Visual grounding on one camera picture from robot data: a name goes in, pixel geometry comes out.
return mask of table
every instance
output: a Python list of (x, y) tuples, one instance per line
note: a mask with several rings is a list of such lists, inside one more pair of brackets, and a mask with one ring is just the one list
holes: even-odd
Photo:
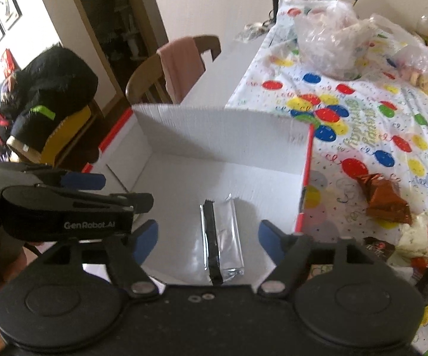
[[(292, 19), (289, 12), (301, 10), (283, 7), (280, 20)], [(395, 52), (395, 41), (386, 34), (374, 37), (375, 48), (362, 78), (338, 82), (314, 74), (291, 58), (291, 49), (282, 48), (278, 39), (287, 38), (287, 31), (275, 35), (269, 48), (276, 29), (267, 35), (263, 47), (265, 36), (248, 44), (229, 44), (182, 105), (227, 104), (311, 122), (317, 133), (303, 231), (322, 241), (338, 235), (357, 239), (373, 235), (396, 244), (397, 224), (365, 216), (365, 200), (352, 178), (368, 171), (400, 179), (402, 196), (412, 210), (428, 211), (428, 96), (397, 79), (397, 71), (386, 61), (386, 54)], [(258, 52), (261, 47), (266, 52)], [(341, 119), (329, 119), (329, 115)], [(428, 351), (428, 307), (414, 344)]]

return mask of wooden chair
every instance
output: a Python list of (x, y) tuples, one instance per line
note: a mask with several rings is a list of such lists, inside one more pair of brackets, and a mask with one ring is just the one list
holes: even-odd
[[(203, 35), (194, 37), (199, 55), (204, 52), (211, 51), (212, 61), (220, 55), (220, 42), (217, 36)], [(166, 92), (165, 82), (163, 79), (163, 68), (161, 59), (156, 53), (146, 59), (135, 72), (133, 72), (128, 81), (125, 94), (130, 104), (141, 102), (143, 95), (146, 94), (150, 103), (157, 103), (159, 97), (161, 103), (172, 103), (168, 93)]]

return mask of silver foil package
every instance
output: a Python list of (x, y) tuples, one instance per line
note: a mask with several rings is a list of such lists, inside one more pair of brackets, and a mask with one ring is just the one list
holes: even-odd
[(234, 200), (231, 195), (222, 202), (206, 200), (200, 208), (204, 270), (213, 285), (222, 285), (244, 274)]

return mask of screw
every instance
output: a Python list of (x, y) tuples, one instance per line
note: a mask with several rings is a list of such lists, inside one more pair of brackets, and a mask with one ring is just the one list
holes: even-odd
[(201, 302), (202, 298), (200, 296), (192, 295), (187, 297), (188, 301), (191, 302)]
[(286, 288), (281, 281), (265, 281), (260, 285), (265, 293), (281, 293)]
[(138, 281), (131, 285), (131, 291), (136, 294), (148, 294), (155, 288), (156, 286), (148, 281)]
[(205, 300), (213, 300), (213, 299), (215, 299), (215, 296), (212, 293), (204, 293), (203, 294), (203, 299), (205, 299)]

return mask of black jacket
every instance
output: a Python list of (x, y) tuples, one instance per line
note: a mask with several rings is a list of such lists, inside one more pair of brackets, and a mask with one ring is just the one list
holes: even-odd
[(98, 78), (73, 51), (54, 46), (16, 71), (0, 102), (0, 155), (10, 135), (38, 152), (66, 117), (95, 96)]

